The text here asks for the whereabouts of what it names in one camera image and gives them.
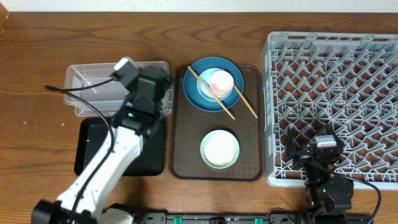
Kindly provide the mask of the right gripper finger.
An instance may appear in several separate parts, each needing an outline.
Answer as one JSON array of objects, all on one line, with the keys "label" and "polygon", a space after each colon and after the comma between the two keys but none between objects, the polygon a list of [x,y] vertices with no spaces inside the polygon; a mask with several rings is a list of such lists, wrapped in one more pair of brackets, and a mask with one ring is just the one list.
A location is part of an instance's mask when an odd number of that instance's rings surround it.
[{"label": "right gripper finger", "polygon": [[329,125],[326,125],[326,133],[328,135],[333,136],[333,138],[336,142],[336,147],[344,147],[345,146],[344,142],[336,135],[333,128],[331,128]]},{"label": "right gripper finger", "polygon": [[287,141],[287,145],[286,145],[287,157],[294,157],[294,155],[295,155],[295,144],[294,144],[292,131],[291,131],[290,128],[288,128],[288,130],[287,130],[287,137],[288,137],[288,141]]}]

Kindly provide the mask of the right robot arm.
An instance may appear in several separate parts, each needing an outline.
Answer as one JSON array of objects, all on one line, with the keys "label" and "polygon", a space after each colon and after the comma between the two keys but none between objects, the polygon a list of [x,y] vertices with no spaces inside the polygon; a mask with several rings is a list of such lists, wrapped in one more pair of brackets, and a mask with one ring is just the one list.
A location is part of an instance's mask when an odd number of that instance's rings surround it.
[{"label": "right robot arm", "polygon": [[331,174],[328,168],[338,162],[344,142],[329,126],[325,135],[315,137],[314,143],[302,149],[295,146],[291,129],[288,129],[287,137],[287,158],[293,160],[295,169],[305,170],[306,201],[312,204],[297,222],[347,223],[346,211],[352,208],[354,183]]}]

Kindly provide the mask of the mint green bowl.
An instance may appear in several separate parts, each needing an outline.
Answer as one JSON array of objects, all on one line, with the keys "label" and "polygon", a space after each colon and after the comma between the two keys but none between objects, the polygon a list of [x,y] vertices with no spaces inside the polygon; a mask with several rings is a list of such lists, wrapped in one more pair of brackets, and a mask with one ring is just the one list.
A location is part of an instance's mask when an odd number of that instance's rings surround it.
[{"label": "mint green bowl", "polygon": [[240,153],[240,146],[235,135],[225,130],[209,132],[201,141],[202,159],[215,169],[225,169],[233,165]]}]

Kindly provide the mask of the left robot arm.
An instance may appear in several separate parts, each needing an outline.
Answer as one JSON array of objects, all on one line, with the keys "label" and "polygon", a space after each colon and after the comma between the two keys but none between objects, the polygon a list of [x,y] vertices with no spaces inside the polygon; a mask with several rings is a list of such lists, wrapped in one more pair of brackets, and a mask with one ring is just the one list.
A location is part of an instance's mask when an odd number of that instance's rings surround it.
[{"label": "left robot arm", "polygon": [[98,223],[104,205],[144,142],[159,129],[162,102],[172,77],[159,67],[116,69],[111,78],[128,91],[120,110],[106,126],[100,149],[77,180],[51,203],[40,200],[32,211],[32,223]]}]

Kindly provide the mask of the white rice grains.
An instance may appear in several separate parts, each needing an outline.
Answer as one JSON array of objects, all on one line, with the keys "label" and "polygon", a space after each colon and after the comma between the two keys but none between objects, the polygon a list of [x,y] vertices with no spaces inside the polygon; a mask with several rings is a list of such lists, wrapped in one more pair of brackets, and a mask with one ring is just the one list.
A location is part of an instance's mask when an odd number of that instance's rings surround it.
[{"label": "white rice grains", "polygon": [[214,166],[226,166],[231,163],[234,157],[234,149],[235,138],[227,131],[212,131],[204,138],[204,157]]}]

